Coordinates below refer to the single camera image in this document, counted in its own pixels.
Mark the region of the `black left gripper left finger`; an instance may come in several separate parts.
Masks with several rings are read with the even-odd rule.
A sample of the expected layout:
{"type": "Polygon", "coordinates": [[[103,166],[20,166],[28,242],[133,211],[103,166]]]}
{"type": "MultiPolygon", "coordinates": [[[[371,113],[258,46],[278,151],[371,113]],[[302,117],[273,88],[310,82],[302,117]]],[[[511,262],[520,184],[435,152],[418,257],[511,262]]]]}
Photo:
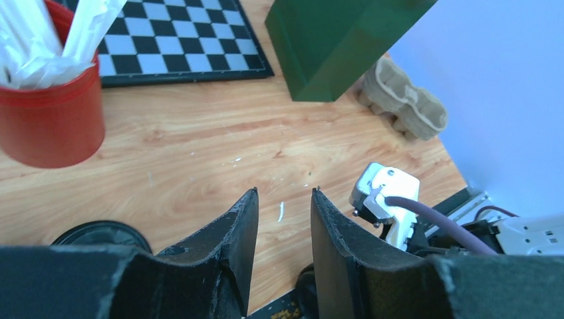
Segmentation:
{"type": "Polygon", "coordinates": [[[1,247],[2,318],[243,318],[259,194],[150,254],[127,245],[1,247]]]}

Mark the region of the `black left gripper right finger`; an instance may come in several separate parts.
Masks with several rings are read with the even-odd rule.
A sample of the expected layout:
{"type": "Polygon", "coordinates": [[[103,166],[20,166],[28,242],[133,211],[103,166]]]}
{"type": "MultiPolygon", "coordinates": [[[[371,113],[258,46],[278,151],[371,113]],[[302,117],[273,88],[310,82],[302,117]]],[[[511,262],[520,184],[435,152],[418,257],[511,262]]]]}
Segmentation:
{"type": "Polygon", "coordinates": [[[321,318],[562,318],[563,258],[420,258],[375,237],[322,191],[311,194],[321,318]]]}

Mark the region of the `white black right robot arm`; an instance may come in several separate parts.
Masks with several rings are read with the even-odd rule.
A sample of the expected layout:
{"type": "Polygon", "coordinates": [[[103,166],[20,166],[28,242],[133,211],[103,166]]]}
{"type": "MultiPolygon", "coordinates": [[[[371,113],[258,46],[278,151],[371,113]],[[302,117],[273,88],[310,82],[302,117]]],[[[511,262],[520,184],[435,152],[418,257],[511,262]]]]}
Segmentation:
{"type": "Polygon", "coordinates": [[[510,217],[496,221],[495,235],[507,255],[563,255],[563,216],[510,217]]]}

